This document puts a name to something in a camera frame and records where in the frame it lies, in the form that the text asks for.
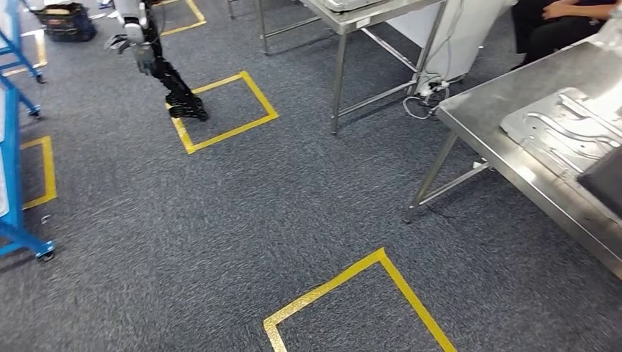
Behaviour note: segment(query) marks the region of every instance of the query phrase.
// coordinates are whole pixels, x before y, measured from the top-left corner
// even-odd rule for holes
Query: yellow tape square
[[[251,76],[246,71],[241,71],[235,76],[231,76],[221,81],[217,81],[217,82],[205,85],[203,87],[193,89],[192,92],[194,94],[199,94],[201,92],[207,92],[210,89],[214,89],[222,85],[225,85],[227,83],[237,81],[238,79],[241,79],[244,82],[246,82],[246,85],[251,89],[251,91],[257,98],[257,100],[260,102],[261,106],[266,110],[268,114],[264,117],[261,117],[260,119],[251,121],[240,127],[234,128],[231,131],[219,134],[218,136],[212,137],[208,139],[207,141],[203,141],[203,142],[196,143],[196,144],[192,142],[192,139],[190,138],[190,135],[188,135],[188,131],[186,130],[186,127],[183,125],[183,122],[181,121],[181,119],[171,118],[171,120],[173,121],[173,125],[175,129],[177,130],[179,138],[181,139],[183,147],[186,149],[186,152],[188,152],[188,154],[192,154],[196,152],[197,150],[200,150],[205,147],[209,147],[212,144],[218,143],[229,137],[232,137],[244,131],[247,131],[253,127],[257,127],[268,121],[274,120],[279,116],[278,113],[274,110],[274,108],[270,104],[270,102],[268,101],[268,99],[266,98],[266,96],[261,92],[259,87],[257,87],[256,83],[252,80]]]
[[[34,31],[26,32],[21,35],[21,37],[34,37],[34,43],[37,46],[37,62],[32,65],[34,68],[43,67],[48,64],[48,57],[45,53],[45,35],[43,33],[43,29],[37,29]],[[17,73],[26,72],[27,69],[24,67],[18,68],[16,70],[11,70],[4,73],[5,76],[15,75]]]
[[[43,179],[45,184],[45,194],[39,198],[26,202],[23,209],[30,209],[49,202],[56,198],[56,176],[54,175],[54,155],[52,153],[52,138],[44,136],[34,141],[24,143],[20,146],[20,150],[41,145],[41,153],[43,154]]]
[[[178,0],[165,0],[161,2],[160,4],[157,4],[156,6],[164,6],[166,4],[171,4],[172,2],[176,2],[176,1]],[[185,1],[188,7],[190,7],[190,10],[192,11],[192,13],[194,13],[194,17],[197,18],[197,22],[191,25],[188,25],[188,26],[181,26],[178,28],[170,29],[168,31],[162,32],[162,34],[160,35],[169,35],[169,34],[179,33],[187,29],[202,26],[206,23],[205,16],[201,13],[201,11],[199,11],[199,7],[197,6],[197,4],[194,3],[194,0],[185,0]]]
[[[335,289],[337,286],[348,281],[355,275],[359,274],[361,271],[371,267],[373,264],[376,263],[380,263],[384,270],[387,272],[387,274],[389,274],[391,280],[393,280],[395,285],[398,286],[406,300],[411,304],[417,315],[419,315],[419,318],[421,318],[430,333],[432,333],[432,336],[439,343],[443,351],[455,352],[456,349],[453,347],[447,336],[445,336],[441,328],[438,326],[438,324],[436,324],[436,321],[434,321],[430,313],[428,313],[428,310],[418,299],[417,295],[414,294],[408,283],[406,283],[406,280],[403,278],[402,274],[400,274],[400,272],[393,265],[393,263],[391,263],[391,260],[389,260],[387,254],[384,252],[384,248],[380,248],[374,253],[369,254],[365,258],[354,263],[351,267],[347,268],[344,272],[337,275],[332,280],[328,281],[323,285],[320,285],[319,287],[311,290],[308,293],[305,293],[301,297],[297,298],[295,301],[281,308],[281,310],[279,310],[278,312],[267,317],[263,321],[263,328],[268,334],[268,338],[270,339],[270,343],[272,344],[274,352],[287,352],[287,348],[285,348],[285,344],[283,342],[283,339],[281,338],[281,334],[279,333],[277,324],[281,323],[285,319],[289,318],[292,314],[305,308],[307,305],[313,303],[321,296],[324,296],[329,291]]]

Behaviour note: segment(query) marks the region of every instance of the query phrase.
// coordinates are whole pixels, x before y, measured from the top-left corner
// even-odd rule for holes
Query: stainless steel table
[[[319,20],[324,21],[333,31],[335,31],[340,36],[339,48],[337,49],[337,70],[334,79],[334,96],[331,116],[331,132],[335,134],[337,133],[339,117],[350,114],[351,112],[356,111],[363,106],[374,103],[391,94],[394,94],[404,89],[408,89],[417,83],[421,76],[423,68],[428,63],[428,57],[432,49],[433,41],[443,18],[447,1],[449,0],[384,0],[376,4],[362,7],[358,10],[348,12],[332,12],[331,10],[320,4],[318,0],[300,0],[300,2],[306,5],[309,10],[315,13],[315,17],[269,33],[266,33],[266,23],[264,21],[264,0],[256,1],[257,13],[260,22],[260,39],[263,45],[263,53],[266,55],[268,54],[269,37],[288,32],[292,29],[296,29]],[[392,18],[405,15],[406,13],[421,10],[424,7],[438,3],[440,3],[439,11],[436,14],[432,30],[428,37],[428,42],[426,43],[421,54],[419,55],[417,65],[414,65],[404,55],[400,54],[399,51],[389,45],[389,43],[385,42],[380,37],[377,37],[367,29],[367,27],[369,26],[373,26],[375,24],[388,21]],[[367,36],[369,36],[372,40],[378,43],[382,48],[387,50],[405,66],[413,70],[415,72],[415,75],[411,81],[401,84],[395,88],[389,89],[386,92],[382,92],[374,97],[368,98],[360,103],[349,106],[348,108],[340,109],[341,90],[343,82],[343,65],[345,61],[345,47],[348,42],[348,34],[357,30],[362,30]]]
[[[609,104],[622,115],[622,57],[581,43],[444,101],[438,117],[452,132],[409,207],[406,221],[414,218],[418,205],[494,167],[622,279],[622,228],[499,127],[506,115],[564,87],[576,87],[594,99],[601,98],[602,108]],[[607,102],[604,97],[618,99]],[[488,162],[428,193],[458,137]]]

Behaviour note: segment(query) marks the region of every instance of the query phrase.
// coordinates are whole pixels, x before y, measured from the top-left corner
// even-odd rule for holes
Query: white cable
[[[423,72],[427,73],[428,75],[432,74],[435,76],[431,76],[428,77],[427,81],[421,83],[421,84],[427,84],[429,81],[432,81],[435,78],[440,78],[442,80],[442,83],[440,86],[434,87],[432,89],[432,93],[429,94],[427,97],[425,97],[425,104],[427,105],[429,100],[430,100],[430,96],[432,96],[435,92],[438,92],[439,90],[443,89],[445,91],[445,97],[441,100],[446,100],[447,98],[449,98],[450,96],[450,90],[449,90],[449,86],[454,83],[453,81],[445,81],[444,80],[444,76],[442,76],[440,73],[438,72],[428,72],[427,70],[427,66],[430,63],[430,61],[432,61],[432,59],[441,51],[441,49],[443,48],[443,46],[445,46],[445,44],[447,44],[447,71],[445,72],[445,76],[448,76],[451,70],[451,62],[452,62],[452,50],[451,50],[451,38],[453,37],[456,28],[458,27],[458,22],[460,21],[460,18],[462,17],[462,14],[464,12],[464,0],[460,0],[460,7],[458,8],[458,11],[455,13],[453,19],[452,19],[452,23],[450,24],[450,28],[447,31],[447,38],[445,38],[445,40],[442,41],[442,43],[439,45],[438,48],[436,48],[436,50],[430,55],[428,56],[428,58],[425,61],[425,67],[423,68]],[[410,97],[406,97],[404,100],[402,100],[402,106],[404,107],[404,110],[406,111],[406,113],[408,115],[410,115],[411,117],[414,117],[415,119],[419,119],[419,120],[427,120],[430,118],[430,116],[434,115],[434,113],[436,112],[436,110],[439,107],[439,104],[437,104],[436,106],[434,106],[432,109],[430,109],[428,111],[428,113],[425,116],[417,116],[415,114],[413,114],[409,107],[408,107],[408,101],[409,100],[419,100],[420,99],[416,96],[410,96]]]
[[[428,95],[427,97],[425,97],[425,100],[424,100],[425,104],[426,105],[429,104],[430,97],[432,96],[432,94],[434,94],[435,92],[439,92],[441,89],[445,91],[445,97],[441,101],[449,98],[449,95],[450,95],[449,86],[448,85],[447,86],[442,86],[441,85],[441,86],[434,87],[432,93],[430,95]],[[439,104],[440,104],[440,102],[439,102],[439,104],[434,106],[432,109],[428,110],[428,113],[425,116],[417,116],[417,115],[413,114],[410,111],[410,109],[408,107],[408,101],[409,100],[419,100],[420,101],[420,99],[418,97],[411,96],[411,97],[406,97],[404,100],[402,100],[402,106],[404,107],[404,110],[406,110],[406,113],[408,115],[414,117],[415,119],[418,119],[418,120],[427,120],[427,119],[429,119],[430,116],[432,116],[432,115],[434,115],[434,113],[436,113],[436,110],[439,108]]]

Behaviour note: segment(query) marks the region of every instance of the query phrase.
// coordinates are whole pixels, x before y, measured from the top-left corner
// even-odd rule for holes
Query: gray carpet
[[[165,89],[129,53],[102,50],[113,20],[88,43],[48,41],[48,83],[14,80],[43,106],[22,137],[51,136],[58,189],[26,226],[58,250],[46,264],[0,258],[0,351],[272,351],[263,319],[380,247],[459,351],[621,350],[622,284],[500,175],[401,222],[447,129],[389,99],[331,136],[337,38],[321,23],[274,38],[278,54],[264,57],[252,1],[234,3],[235,21],[224,1],[197,5],[207,24],[164,37],[166,57],[192,87],[247,71],[279,118],[187,155]],[[166,6],[168,28],[193,21],[183,2]],[[309,15],[270,8],[271,28]],[[504,17],[453,92],[519,60]],[[409,72],[355,34],[346,77],[352,103]],[[186,123],[194,141],[263,116],[239,83],[201,94],[213,116]],[[441,179],[476,157],[460,144]],[[40,157],[23,159],[24,188],[40,190]],[[377,265],[279,331],[290,352],[440,351]]]

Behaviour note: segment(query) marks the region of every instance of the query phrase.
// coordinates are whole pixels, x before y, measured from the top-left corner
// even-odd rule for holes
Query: blue metal rack
[[[10,241],[0,247],[0,255],[26,248],[33,251],[35,257],[47,261],[54,257],[52,241],[37,239],[23,226],[18,111],[21,93],[13,86],[4,91],[0,89],[0,93],[4,94],[4,111],[0,111],[0,117],[4,114],[4,119],[0,119],[0,123],[4,123],[4,139],[0,142],[1,166],[4,168],[4,174],[0,175],[0,237]]]
[[[20,0],[28,7],[26,0]],[[34,105],[2,72],[16,66],[25,66],[39,83],[43,77],[32,67],[21,51],[21,36],[18,12],[18,0],[8,0],[4,8],[0,8],[0,56],[13,55],[16,60],[0,65],[0,238],[9,243],[0,247],[0,255],[26,248],[34,252],[41,260],[54,257],[54,244],[44,242],[30,233],[23,226],[23,200],[21,198],[21,182],[19,172],[20,138],[19,109],[23,103],[31,116],[39,116],[40,107]]]
[[[25,7],[29,7],[26,0],[20,0]],[[20,21],[19,21],[19,6],[18,0],[8,0],[4,9],[0,8],[0,21],[5,23],[3,32],[0,28],[0,43],[4,42],[4,47],[0,48],[0,56],[13,55],[16,60],[4,65],[0,65],[0,82],[6,87],[13,87],[11,82],[2,73],[5,70],[16,66],[25,66],[30,72],[31,76],[37,79],[37,82],[44,83],[43,76],[39,70],[36,70],[28,59],[23,55],[21,51],[21,35],[20,35]],[[30,99],[22,94],[19,89],[15,89],[18,95],[18,101],[22,102],[28,109],[28,113],[31,116],[38,117],[41,108],[34,105]]]
[[[23,2],[24,6],[29,8],[26,0],[21,0],[21,2]],[[0,56],[14,55],[16,58],[14,62],[0,65],[0,73],[16,66],[25,66],[31,76],[36,77],[37,80],[42,79],[41,72],[32,66],[21,50],[22,42],[18,0],[8,0],[4,9],[0,10],[4,11],[4,14],[0,14],[4,16],[4,20],[0,21],[6,22],[4,31],[0,29],[0,40],[4,42],[4,47],[0,48]]]

